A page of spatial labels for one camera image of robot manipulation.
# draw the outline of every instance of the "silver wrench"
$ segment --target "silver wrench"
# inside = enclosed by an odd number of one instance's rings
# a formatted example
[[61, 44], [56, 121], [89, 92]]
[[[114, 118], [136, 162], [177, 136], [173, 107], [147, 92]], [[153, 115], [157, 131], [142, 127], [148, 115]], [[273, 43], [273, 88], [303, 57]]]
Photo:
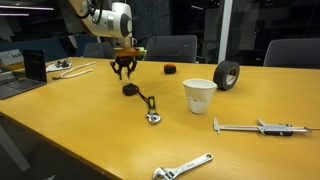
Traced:
[[160, 122], [161, 116], [156, 112], [156, 104], [154, 96], [149, 96], [147, 98], [147, 103], [149, 107], [149, 112], [147, 113], [146, 117], [149, 120], [151, 125], [156, 125]]
[[213, 159], [213, 155], [210, 153], [206, 153], [178, 168], [157, 168], [153, 173], [153, 180], [173, 180], [175, 179], [179, 174], [188, 171], [192, 168], [195, 168], [201, 164], [204, 164], [208, 161], [211, 161]]

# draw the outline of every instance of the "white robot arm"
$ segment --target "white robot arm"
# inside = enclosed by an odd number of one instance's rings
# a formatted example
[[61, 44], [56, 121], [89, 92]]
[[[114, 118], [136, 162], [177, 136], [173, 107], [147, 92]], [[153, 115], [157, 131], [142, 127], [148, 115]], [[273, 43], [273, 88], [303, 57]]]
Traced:
[[101, 10], [103, 0], [69, 0], [87, 32], [95, 36], [132, 37], [132, 15], [128, 4], [115, 2], [112, 10]]
[[115, 61], [110, 62], [112, 69], [122, 80], [122, 72], [127, 77], [135, 70], [139, 48], [132, 47], [132, 16], [128, 4], [115, 2], [112, 10], [102, 10], [103, 0], [69, 0], [82, 19], [87, 32], [95, 36], [121, 38], [120, 48], [115, 48]]

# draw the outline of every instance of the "wooden table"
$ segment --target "wooden table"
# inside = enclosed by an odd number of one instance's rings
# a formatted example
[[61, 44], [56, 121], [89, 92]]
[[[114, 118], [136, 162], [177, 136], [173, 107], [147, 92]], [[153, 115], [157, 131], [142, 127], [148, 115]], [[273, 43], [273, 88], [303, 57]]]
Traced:
[[162, 122], [151, 126], [138, 95], [124, 96], [109, 60], [70, 58], [73, 66], [96, 61], [94, 71], [53, 81], [0, 101], [0, 111], [72, 155], [119, 179], [151, 179], [158, 167], [178, 167], [207, 152], [213, 161], [178, 179], [318, 179], [320, 132], [291, 137], [213, 131], [223, 125], [290, 123], [320, 128], [320, 71], [241, 66], [237, 84], [217, 90], [204, 114], [189, 111], [182, 81], [212, 80], [216, 65], [179, 64], [165, 75], [162, 62], [138, 62], [131, 81], [156, 97]]

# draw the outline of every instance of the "vernier caliper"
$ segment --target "vernier caliper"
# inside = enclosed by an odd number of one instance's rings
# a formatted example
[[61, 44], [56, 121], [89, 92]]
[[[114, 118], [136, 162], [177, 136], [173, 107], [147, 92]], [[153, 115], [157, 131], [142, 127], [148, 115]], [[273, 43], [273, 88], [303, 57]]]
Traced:
[[260, 131], [265, 135], [274, 135], [274, 136], [291, 136], [294, 132], [311, 132], [311, 129], [306, 127], [293, 127], [290, 124], [266, 124], [261, 119], [258, 118], [261, 126], [230, 126], [230, 125], [219, 125], [218, 119], [214, 118], [213, 129], [218, 131], [220, 130], [235, 130], [235, 131]]

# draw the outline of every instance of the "black handle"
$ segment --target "black handle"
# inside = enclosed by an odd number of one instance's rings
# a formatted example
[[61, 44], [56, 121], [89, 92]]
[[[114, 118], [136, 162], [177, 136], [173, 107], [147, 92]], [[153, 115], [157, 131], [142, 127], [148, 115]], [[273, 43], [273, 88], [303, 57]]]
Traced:
[[292, 136], [293, 131], [263, 131], [263, 133], [269, 136]]
[[156, 102], [154, 96], [148, 97], [149, 111], [156, 111]]

